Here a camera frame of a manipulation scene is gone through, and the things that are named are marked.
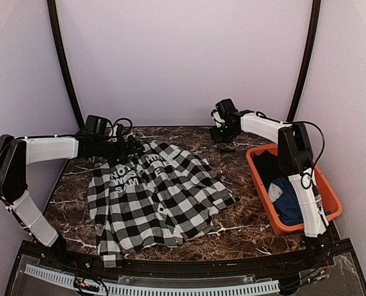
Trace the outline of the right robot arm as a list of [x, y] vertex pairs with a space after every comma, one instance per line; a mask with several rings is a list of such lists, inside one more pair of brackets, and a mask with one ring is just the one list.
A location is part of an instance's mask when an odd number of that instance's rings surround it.
[[277, 144], [278, 163], [297, 195], [305, 235], [315, 238], [324, 234], [328, 222], [314, 173], [318, 160], [314, 159], [305, 123], [271, 119], [260, 111], [239, 111], [231, 99], [218, 102], [210, 115], [215, 122], [211, 137], [216, 143], [231, 144], [244, 132]]

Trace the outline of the dark metal brooch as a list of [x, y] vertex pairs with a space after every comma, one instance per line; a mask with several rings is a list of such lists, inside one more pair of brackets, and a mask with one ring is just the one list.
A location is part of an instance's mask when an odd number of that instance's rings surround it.
[[217, 148], [223, 153], [234, 153], [236, 151], [236, 145], [234, 143], [219, 143], [217, 144]]

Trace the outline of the black white plaid shirt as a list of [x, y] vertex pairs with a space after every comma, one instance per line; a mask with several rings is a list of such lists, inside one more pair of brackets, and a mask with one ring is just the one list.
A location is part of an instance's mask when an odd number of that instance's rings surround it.
[[106, 268], [121, 267], [125, 253], [175, 248], [207, 234], [213, 216], [237, 201], [207, 159], [157, 140], [143, 148], [98, 165], [88, 186], [89, 216]]

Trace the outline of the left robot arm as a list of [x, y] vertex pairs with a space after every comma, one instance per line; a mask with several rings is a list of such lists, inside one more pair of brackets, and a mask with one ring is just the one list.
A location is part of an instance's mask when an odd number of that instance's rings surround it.
[[120, 120], [90, 115], [76, 134], [0, 137], [0, 200], [19, 225], [41, 245], [50, 248], [48, 258], [59, 269], [72, 264], [66, 241], [47, 221], [28, 191], [27, 167], [34, 163], [100, 157], [120, 160], [143, 151], [143, 146]]

